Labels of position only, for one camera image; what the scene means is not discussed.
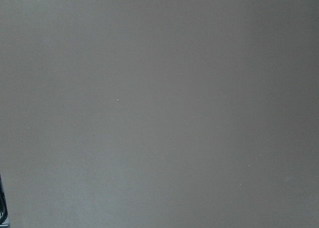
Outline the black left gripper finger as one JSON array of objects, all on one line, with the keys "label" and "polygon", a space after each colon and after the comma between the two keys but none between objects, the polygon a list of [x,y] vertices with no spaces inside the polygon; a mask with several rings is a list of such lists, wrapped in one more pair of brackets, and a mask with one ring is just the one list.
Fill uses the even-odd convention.
[{"label": "black left gripper finger", "polygon": [[1,226],[10,225],[2,180],[0,181],[0,225]]}]

